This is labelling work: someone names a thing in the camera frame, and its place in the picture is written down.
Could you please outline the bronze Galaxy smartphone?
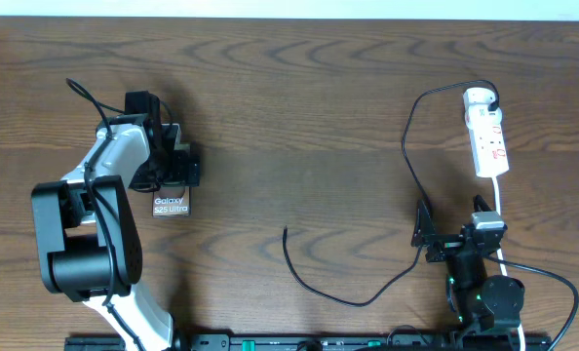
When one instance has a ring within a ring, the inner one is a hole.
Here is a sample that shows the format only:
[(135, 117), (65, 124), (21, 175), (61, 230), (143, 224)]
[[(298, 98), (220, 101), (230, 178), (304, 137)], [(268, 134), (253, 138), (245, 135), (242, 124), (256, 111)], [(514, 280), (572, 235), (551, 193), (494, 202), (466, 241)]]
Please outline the bronze Galaxy smartphone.
[(154, 217), (190, 216), (190, 188), (162, 187), (154, 192), (152, 214)]

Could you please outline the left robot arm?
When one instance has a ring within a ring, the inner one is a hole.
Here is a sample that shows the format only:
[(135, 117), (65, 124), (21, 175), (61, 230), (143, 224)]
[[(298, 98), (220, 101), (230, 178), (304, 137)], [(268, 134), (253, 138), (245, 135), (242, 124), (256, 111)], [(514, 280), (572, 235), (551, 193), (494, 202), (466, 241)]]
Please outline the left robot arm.
[(174, 316), (142, 282), (142, 247), (128, 199), (158, 198), (164, 215), (187, 215), (199, 165), (181, 130), (149, 112), (103, 120), (83, 160), (60, 180), (37, 184), (31, 205), (42, 282), (96, 311), (124, 350), (185, 350)]

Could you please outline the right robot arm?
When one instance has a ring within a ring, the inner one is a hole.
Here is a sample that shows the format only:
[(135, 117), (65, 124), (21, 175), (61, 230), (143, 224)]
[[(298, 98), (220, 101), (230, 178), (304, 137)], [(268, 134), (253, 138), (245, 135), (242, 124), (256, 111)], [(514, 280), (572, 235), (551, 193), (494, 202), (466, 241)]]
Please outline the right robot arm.
[(486, 256), (501, 248), (506, 230), (501, 215), (480, 195), (474, 198), (471, 222), (457, 234), (440, 234), (426, 202), (417, 202), (411, 244), (426, 251), (427, 262), (446, 265), (446, 297), (461, 323), (450, 334), (457, 348), (486, 348), (489, 337), (500, 339), (505, 350), (526, 348), (521, 327), (524, 285), (508, 275), (488, 275), (484, 264)]

